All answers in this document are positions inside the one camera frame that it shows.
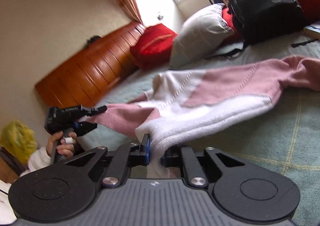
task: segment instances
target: backpack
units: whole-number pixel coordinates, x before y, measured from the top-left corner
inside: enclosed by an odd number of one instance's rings
[[[306,25],[297,0],[229,0],[228,7],[246,44],[296,32]]]

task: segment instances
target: metal screw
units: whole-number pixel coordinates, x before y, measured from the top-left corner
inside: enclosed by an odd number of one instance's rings
[[[108,185],[115,185],[119,182],[119,180],[115,177],[105,177],[104,179],[102,179],[102,182]]]
[[[205,185],[206,183],[206,179],[202,178],[202,177],[194,177],[191,179],[191,183],[194,184],[194,185]]]

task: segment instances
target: ridged gray surface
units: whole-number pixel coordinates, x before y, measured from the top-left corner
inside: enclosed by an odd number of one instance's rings
[[[43,224],[17,220],[14,226]],[[223,214],[204,190],[181,179],[128,179],[118,189],[103,190],[85,212],[48,226],[248,226]],[[286,221],[274,226],[294,226]]]

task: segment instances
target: brown headboard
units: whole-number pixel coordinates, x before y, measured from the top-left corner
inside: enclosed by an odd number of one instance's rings
[[[93,107],[137,69],[129,50],[144,30],[142,24],[132,22],[100,38],[39,81],[36,90],[50,107]]]

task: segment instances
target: sweater sleeve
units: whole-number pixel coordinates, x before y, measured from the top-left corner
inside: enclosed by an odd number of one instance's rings
[[[44,168],[50,164],[51,158],[48,156],[45,147],[37,149],[29,158],[28,170],[24,171],[20,176],[24,176],[27,173]]]

